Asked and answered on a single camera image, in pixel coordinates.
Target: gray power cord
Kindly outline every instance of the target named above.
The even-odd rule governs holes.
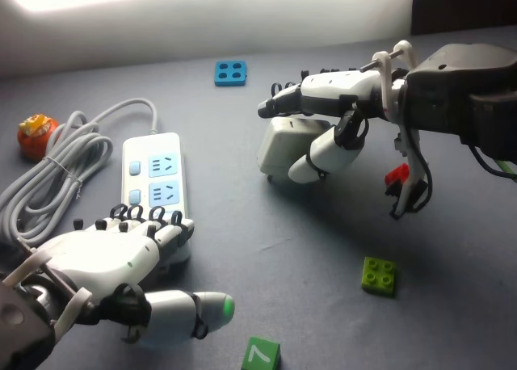
[[[75,111],[56,128],[48,139],[45,158],[0,195],[3,242],[15,242],[21,237],[30,247],[36,247],[47,240],[81,185],[106,165],[113,152],[111,140],[99,134],[99,122],[138,103],[151,110],[149,134],[156,134],[158,114],[147,99],[118,103],[90,122],[82,111]]]

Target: power outlet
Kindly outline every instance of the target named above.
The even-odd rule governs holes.
[[[168,206],[179,203],[179,184],[176,181],[151,183],[149,185],[149,206]]]
[[[149,177],[167,176],[178,173],[178,155],[176,153],[161,154],[149,157]]]

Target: green cable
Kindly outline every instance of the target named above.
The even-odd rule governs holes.
[[[507,172],[509,174],[515,174],[515,172],[510,168],[510,166],[508,166],[508,164],[504,161],[501,161],[501,160],[495,160],[495,163],[498,165],[499,168],[501,168],[501,170],[503,172]]]

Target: green building block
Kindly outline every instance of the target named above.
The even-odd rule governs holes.
[[[396,263],[366,257],[364,259],[361,286],[366,292],[393,296],[396,269]]]
[[[276,370],[280,362],[280,343],[252,336],[242,360],[241,370]]]

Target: orange and yellow toy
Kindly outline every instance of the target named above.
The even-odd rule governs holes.
[[[47,142],[59,124],[43,114],[27,118],[19,126],[18,143],[22,153],[31,160],[40,161],[45,156]]]

